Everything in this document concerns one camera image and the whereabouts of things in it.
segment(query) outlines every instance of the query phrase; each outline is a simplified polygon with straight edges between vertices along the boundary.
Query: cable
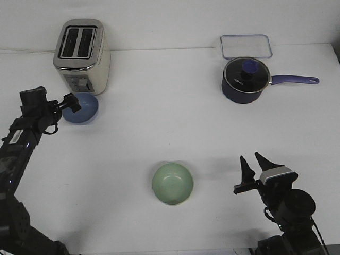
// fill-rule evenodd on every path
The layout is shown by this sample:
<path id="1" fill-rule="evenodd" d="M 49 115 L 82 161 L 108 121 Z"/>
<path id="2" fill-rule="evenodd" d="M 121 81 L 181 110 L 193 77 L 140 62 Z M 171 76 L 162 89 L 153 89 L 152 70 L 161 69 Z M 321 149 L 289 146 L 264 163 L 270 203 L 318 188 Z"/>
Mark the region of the cable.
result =
<path id="1" fill-rule="evenodd" d="M 320 233 L 320 231 L 319 231 L 319 229 L 318 229 L 317 224 L 315 223 L 313 217 L 310 217 L 310 218 L 311 218 L 311 220 L 312 220 L 312 222 L 313 222 L 313 224 L 314 224 L 314 226 L 315 226 L 315 229 L 317 230 L 317 232 L 318 232 L 318 234 L 319 234 L 319 237 L 320 237 L 321 242 L 322 242 L 322 244 L 323 244 L 323 246 L 324 246 L 324 248 L 325 248 L 325 250 L 326 250 L 327 255 L 329 255 L 329 252 L 328 252 L 328 250 L 327 250 L 326 244 L 325 244 L 325 242 L 324 242 L 324 239 L 323 239 L 322 236 L 321 236 L 321 233 Z"/>
<path id="2" fill-rule="evenodd" d="M 58 123 L 54 124 L 54 131 L 52 133 L 44 131 L 43 134 L 55 134 L 56 132 L 58 132 L 59 128 L 58 128 Z"/>
<path id="3" fill-rule="evenodd" d="M 274 223 L 276 223 L 274 218 L 270 217 L 270 215 L 267 213 L 267 210 L 269 210 L 268 207 L 265 207 L 264 210 L 263 210 L 263 212 L 265 213 L 265 216 L 267 217 L 267 219 L 272 221 L 272 222 L 274 222 Z"/>

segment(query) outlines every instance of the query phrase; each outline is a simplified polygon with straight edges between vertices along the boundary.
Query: rectangular glass lid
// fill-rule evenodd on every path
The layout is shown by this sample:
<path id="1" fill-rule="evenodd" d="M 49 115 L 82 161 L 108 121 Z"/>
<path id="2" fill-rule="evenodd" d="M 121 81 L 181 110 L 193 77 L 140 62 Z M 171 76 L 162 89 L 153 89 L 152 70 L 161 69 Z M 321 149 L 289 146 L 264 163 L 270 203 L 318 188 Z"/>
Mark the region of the rectangular glass lid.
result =
<path id="1" fill-rule="evenodd" d="M 266 35 L 223 35 L 220 42 L 226 60 L 240 56 L 270 58 L 273 55 Z"/>

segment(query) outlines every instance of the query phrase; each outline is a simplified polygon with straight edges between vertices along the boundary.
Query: saucepan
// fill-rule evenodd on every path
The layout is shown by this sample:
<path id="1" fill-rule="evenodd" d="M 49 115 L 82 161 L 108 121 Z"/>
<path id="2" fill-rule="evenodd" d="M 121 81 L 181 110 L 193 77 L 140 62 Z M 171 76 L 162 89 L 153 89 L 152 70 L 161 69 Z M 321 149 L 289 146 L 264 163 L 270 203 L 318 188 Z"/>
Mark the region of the saucepan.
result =
<path id="1" fill-rule="evenodd" d="M 318 84 L 320 80 L 310 76 L 271 76 L 268 67 L 258 59 L 237 57 L 230 60 L 223 70 L 222 92 L 231 101 L 247 104 L 258 99 L 269 84 L 283 82 Z"/>

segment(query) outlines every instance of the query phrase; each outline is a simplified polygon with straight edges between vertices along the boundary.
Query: toaster slot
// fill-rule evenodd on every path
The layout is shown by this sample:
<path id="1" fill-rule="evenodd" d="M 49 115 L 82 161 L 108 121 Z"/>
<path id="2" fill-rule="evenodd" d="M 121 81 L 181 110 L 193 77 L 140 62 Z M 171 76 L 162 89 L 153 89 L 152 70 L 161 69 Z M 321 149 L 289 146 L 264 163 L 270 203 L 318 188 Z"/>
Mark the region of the toaster slot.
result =
<path id="1" fill-rule="evenodd" d="M 90 58 L 96 29 L 96 27 L 68 27 L 65 32 L 60 58 Z"/>
<path id="2" fill-rule="evenodd" d="M 62 50 L 62 56 L 63 57 L 72 57 L 74 48 L 75 48 L 75 43 L 77 41 L 79 29 L 77 28 L 70 28 L 67 30 L 66 33 L 66 40 L 64 44 L 64 48 Z"/>
<path id="3" fill-rule="evenodd" d="M 81 40 L 78 49 L 78 57 L 90 57 L 91 50 L 90 46 L 92 44 L 94 29 L 84 28 L 81 35 Z"/>

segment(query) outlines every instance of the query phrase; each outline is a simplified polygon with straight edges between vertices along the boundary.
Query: white wall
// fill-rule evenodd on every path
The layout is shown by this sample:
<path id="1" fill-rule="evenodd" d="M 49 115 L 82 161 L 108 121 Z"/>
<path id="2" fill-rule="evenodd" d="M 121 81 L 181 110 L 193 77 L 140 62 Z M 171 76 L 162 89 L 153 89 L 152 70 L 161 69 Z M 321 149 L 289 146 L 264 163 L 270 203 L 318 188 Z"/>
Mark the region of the white wall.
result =
<path id="1" fill-rule="evenodd" d="M 96 18 L 112 50 L 214 47 L 222 34 L 265 33 L 272 44 L 340 38 L 339 0 L 0 1 L 0 48 L 54 50 L 63 24 Z"/>

